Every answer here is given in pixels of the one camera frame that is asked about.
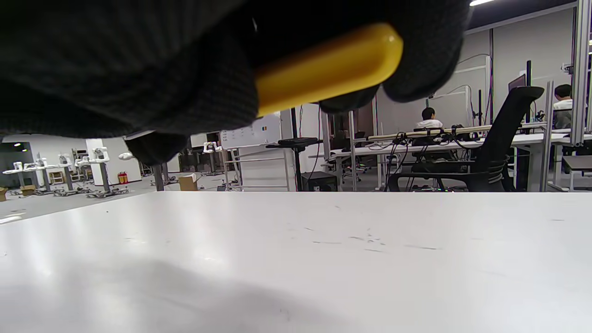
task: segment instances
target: desk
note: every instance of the desk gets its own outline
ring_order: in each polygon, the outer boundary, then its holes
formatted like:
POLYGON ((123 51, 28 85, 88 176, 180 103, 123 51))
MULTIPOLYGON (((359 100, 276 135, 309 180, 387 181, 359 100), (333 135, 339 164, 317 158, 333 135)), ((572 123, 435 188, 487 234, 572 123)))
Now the desk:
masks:
POLYGON ((158 192, 7 223, 0 331, 587 332, 591 200, 158 192))
MULTIPOLYGON (((551 134, 551 144, 557 146, 564 146, 569 145, 570 139, 565 137, 566 133, 555 131, 551 134)), ((539 190, 539 182, 540 182, 540 172, 541 172, 541 165, 542 165, 542 146, 543 146, 543 133, 533 133, 533 134, 518 134, 514 136, 514 140, 512 141, 512 146, 520 147, 522 149, 526 149, 530 151, 530 165, 529 165, 529 177, 528 177, 528 188, 529 191, 538 191, 539 190)), ((584 138, 587 140, 592 139, 592 135, 584 135, 584 138)), ((461 142, 461 145, 468 149, 479 148, 483 145, 485 139, 480 139, 479 141, 469 141, 469 142, 461 142)), ((385 146, 383 149, 380 147, 360 147, 356 148, 356 156, 369 156, 369 155, 390 155, 391 154, 392 145, 385 146)), ((438 151, 453 151, 457 149, 462 149, 456 142, 450 142, 444 145, 432 145, 432 146, 408 146, 405 145, 398 145, 395 148, 394 154, 407 154, 410 155, 413 152, 438 152, 438 151)), ((330 154, 330 159, 336 161, 337 165, 337 176, 340 177, 340 167, 341 167, 341 160, 343 158, 350 157, 350 152, 342 152, 340 149, 332 150, 330 154)), ((555 150, 555 183, 558 184, 558 181, 561 179, 561 151, 559 149, 555 150)))

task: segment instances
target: yellow handle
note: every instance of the yellow handle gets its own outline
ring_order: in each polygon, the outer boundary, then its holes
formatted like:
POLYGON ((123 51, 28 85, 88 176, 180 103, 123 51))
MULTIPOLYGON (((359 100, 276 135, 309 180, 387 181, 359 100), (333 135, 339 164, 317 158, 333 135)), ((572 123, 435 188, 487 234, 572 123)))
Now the yellow handle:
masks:
POLYGON ((260 68, 258 116, 380 84, 395 72, 402 54, 401 37, 379 23, 260 68))

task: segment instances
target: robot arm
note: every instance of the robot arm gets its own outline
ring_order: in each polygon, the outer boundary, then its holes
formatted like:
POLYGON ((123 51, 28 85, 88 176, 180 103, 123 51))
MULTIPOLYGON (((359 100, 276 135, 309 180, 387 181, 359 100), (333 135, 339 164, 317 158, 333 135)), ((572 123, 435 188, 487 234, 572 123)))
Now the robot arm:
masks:
POLYGON ((122 161, 129 161, 134 158, 134 155, 130 152, 124 152, 124 153, 121 153, 118 157, 122 161))
POLYGON ((110 160, 109 154, 107 153, 107 147, 95 148, 93 153, 95 154, 95 158, 91 159, 92 164, 106 163, 110 160))
POLYGON ((6 170, 6 171, 3 171, 2 173, 5 175, 11 175, 11 174, 17 174, 19 172, 22 172, 22 162, 14 162, 12 165, 14 166, 14 169, 6 170))
POLYGON ((60 154, 57 156, 60 159, 60 163, 57 165, 60 168, 67 168, 72 165, 72 160, 68 154, 60 154))
POLYGON ((204 142, 204 153, 221 152, 222 147, 218 147, 216 142, 204 142))
POLYGON ((91 159, 88 156, 83 156, 82 159, 77 159, 74 162, 74 165, 77 167, 84 167, 85 165, 90 165, 91 164, 91 159))
POLYGON ((37 170, 45 170, 45 169, 57 169, 59 165, 55 164, 47 164, 47 158, 42 157, 37 159, 37 170))
POLYGON ((23 172, 37 171, 37 163, 25 163, 22 167, 23 172))

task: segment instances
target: red fire extinguisher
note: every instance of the red fire extinguisher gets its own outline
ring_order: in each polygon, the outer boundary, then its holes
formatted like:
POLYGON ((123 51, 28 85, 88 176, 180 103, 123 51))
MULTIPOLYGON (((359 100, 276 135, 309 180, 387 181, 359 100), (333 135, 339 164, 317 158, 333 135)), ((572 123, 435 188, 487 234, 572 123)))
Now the red fire extinguisher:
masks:
POLYGON ((127 181, 127 172, 125 172, 125 171, 118 173, 117 178, 119 178, 120 184, 127 184, 129 182, 129 181, 127 181))

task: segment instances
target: monitor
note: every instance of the monitor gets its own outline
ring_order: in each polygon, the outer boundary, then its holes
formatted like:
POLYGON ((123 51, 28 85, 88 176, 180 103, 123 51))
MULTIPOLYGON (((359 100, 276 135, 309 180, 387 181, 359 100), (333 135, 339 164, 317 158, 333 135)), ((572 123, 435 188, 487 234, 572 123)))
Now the monitor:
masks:
POLYGON ((517 79, 511 81, 508 84, 508 91, 511 91, 512 89, 517 87, 526 87, 526 74, 522 74, 518 76, 517 79))

